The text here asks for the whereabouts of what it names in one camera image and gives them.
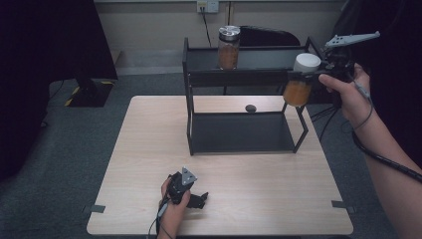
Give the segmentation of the white wall socket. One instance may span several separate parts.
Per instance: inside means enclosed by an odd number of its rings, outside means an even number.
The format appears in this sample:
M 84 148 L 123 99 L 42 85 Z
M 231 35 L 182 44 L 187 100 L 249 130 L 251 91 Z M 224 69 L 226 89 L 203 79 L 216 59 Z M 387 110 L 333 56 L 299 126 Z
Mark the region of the white wall socket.
M 216 14 L 219 12 L 218 0 L 197 0 L 196 7 L 198 13 Z

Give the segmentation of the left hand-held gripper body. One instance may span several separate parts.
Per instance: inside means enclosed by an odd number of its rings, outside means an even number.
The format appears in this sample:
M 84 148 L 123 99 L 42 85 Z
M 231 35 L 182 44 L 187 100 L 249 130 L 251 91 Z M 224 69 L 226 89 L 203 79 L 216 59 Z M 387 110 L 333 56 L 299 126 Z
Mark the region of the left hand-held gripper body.
M 174 204 L 179 204 L 184 193 L 189 190 L 197 177 L 186 167 L 170 176 L 167 193 Z

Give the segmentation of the person's right hand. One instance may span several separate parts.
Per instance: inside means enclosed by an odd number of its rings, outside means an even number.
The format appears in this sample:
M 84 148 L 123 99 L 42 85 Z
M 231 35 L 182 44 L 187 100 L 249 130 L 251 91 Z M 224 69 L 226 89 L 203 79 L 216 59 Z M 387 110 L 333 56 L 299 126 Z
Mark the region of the person's right hand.
M 318 80 L 329 92 L 339 93 L 342 113 L 354 129 L 364 126 L 369 121 L 374 111 L 370 97 L 370 78 L 360 65 L 354 65 L 354 76 L 350 83 L 326 74 L 321 74 Z

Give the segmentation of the black chair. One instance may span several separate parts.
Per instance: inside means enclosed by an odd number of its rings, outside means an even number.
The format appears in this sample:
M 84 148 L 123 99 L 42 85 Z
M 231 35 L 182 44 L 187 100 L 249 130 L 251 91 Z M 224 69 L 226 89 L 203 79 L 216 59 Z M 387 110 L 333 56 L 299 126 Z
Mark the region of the black chair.
M 274 49 L 300 46 L 298 38 L 289 32 L 253 26 L 241 26 L 239 28 L 241 29 L 239 54 L 245 55 L 248 52 L 252 52 L 250 60 L 253 65 L 256 65 L 259 61 L 267 63 L 267 60 L 258 55 L 258 50 L 272 53 Z M 225 71 L 223 79 L 224 93 L 227 92 L 228 86 L 279 86 L 281 84 L 280 80 L 286 78 L 285 71 L 280 72 L 274 69 L 268 70 L 267 68 L 258 71 L 247 69 L 238 72 L 237 68 L 222 71 Z

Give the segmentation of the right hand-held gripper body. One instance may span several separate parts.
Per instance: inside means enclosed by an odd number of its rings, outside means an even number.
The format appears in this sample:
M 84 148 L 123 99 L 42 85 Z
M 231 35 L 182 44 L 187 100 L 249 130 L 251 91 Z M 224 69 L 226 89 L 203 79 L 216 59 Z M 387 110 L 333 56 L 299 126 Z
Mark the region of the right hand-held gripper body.
M 324 45 L 321 72 L 339 80 L 350 82 L 353 79 L 355 64 L 352 60 L 351 46 L 376 39 L 379 36 L 379 31 L 357 35 L 335 35 Z

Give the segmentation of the black metal two-tier shelf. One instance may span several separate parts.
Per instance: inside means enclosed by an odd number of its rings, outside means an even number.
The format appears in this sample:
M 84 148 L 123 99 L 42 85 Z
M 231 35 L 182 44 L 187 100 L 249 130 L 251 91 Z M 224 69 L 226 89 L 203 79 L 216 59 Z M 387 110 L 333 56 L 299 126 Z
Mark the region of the black metal two-tier shelf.
M 313 38 L 307 38 L 303 46 L 274 49 L 272 53 L 258 50 L 258 55 L 267 60 L 267 63 L 259 61 L 253 65 L 250 60 L 252 52 L 245 55 L 240 53 L 237 71 L 258 71 L 264 68 L 285 71 L 286 78 L 281 79 L 281 84 L 277 86 L 285 87 L 288 83 L 288 71 L 293 69 L 296 56 L 308 52 L 321 55 Z M 195 88 L 224 87 L 225 71 L 218 67 L 217 61 L 218 53 L 215 48 L 192 48 L 188 42 L 184 43 L 182 67 L 188 112 L 186 134 L 190 153 L 298 151 L 309 132 L 303 116 L 305 108 L 294 108 L 303 131 L 298 139 L 293 139 L 286 113 L 289 105 L 283 98 L 276 99 L 273 110 L 261 109 L 254 101 L 242 104 L 235 112 L 200 113 L 194 109 Z M 257 111 L 247 113 L 246 105 L 254 105 Z

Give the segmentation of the person's left hand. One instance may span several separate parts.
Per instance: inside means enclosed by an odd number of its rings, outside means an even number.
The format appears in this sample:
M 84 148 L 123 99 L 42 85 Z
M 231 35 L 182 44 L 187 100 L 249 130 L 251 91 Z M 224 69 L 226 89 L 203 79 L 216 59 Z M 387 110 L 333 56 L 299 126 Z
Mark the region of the person's left hand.
M 183 222 L 185 210 L 189 202 L 191 193 L 187 190 L 179 204 L 169 202 L 160 220 L 159 232 L 166 232 L 177 236 L 178 230 Z

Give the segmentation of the dark curtain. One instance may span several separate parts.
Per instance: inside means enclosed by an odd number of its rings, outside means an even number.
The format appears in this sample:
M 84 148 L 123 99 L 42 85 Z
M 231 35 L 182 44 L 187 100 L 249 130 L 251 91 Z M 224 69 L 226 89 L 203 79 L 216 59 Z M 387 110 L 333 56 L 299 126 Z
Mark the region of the dark curtain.
M 25 164 L 50 83 L 115 77 L 94 0 L 0 0 L 0 182 Z
M 376 111 L 422 167 L 422 0 L 345 0 L 332 32 L 380 33 L 352 57 L 369 71 Z

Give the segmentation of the white-lid jar orange contents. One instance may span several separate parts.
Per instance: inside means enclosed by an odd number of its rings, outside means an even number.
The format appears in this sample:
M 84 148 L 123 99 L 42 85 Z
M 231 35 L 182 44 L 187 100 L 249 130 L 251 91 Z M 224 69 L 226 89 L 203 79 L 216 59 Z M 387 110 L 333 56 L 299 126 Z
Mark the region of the white-lid jar orange contents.
M 296 56 L 292 71 L 314 72 L 319 68 L 321 60 L 311 53 L 301 53 Z M 283 92 L 285 102 L 292 107 L 302 107 L 309 99 L 312 81 L 289 81 Z

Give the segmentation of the silver-lid glass spice jar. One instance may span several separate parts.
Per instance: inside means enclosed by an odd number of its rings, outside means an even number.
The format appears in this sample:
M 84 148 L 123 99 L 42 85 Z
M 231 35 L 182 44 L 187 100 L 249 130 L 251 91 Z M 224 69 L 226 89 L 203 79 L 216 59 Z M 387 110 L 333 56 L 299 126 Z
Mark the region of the silver-lid glass spice jar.
M 219 29 L 218 65 L 222 70 L 237 68 L 241 29 L 224 26 Z

